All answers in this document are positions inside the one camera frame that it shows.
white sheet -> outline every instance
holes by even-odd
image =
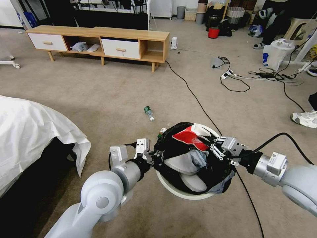
[[[39,159],[54,137],[64,144],[75,143],[80,176],[91,146],[85,134],[49,107],[0,96],[0,191]]]

black pants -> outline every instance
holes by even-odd
[[[317,1],[288,0],[278,7],[273,8],[277,15],[274,22],[264,30],[262,42],[270,45],[282,28],[290,26],[290,18],[310,19],[317,11]]]
[[[311,104],[311,106],[313,107],[313,109],[315,111],[317,111],[317,93],[310,95],[308,98],[308,101]]]

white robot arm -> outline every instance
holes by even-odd
[[[246,167],[264,182],[282,187],[282,192],[294,203],[317,217],[317,166],[300,165],[287,170],[286,156],[277,152],[268,157],[259,151],[246,150],[235,137],[205,140],[219,159]],[[137,181],[155,163],[162,163],[162,153],[150,151],[148,139],[138,139],[134,159],[128,160],[125,145],[110,147],[113,167],[91,175],[81,190],[81,202],[70,206],[54,224],[45,238],[89,238],[98,221],[113,219],[133,195]]]

red bucket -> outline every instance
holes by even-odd
[[[219,29],[215,27],[210,27],[208,31],[208,38],[216,39],[219,35]]]

white plastic bag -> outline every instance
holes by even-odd
[[[74,51],[78,51],[78,52],[83,52],[88,50],[88,45],[86,44],[86,42],[77,42],[76,44],[74,44],[73,46],[71,46],[70,48],[72,48],[72,50]]]
[[[273,41],[263,48],[263,65],[275,71],[278,70],[285,56],[295,49],[295,45],[286,39]]]

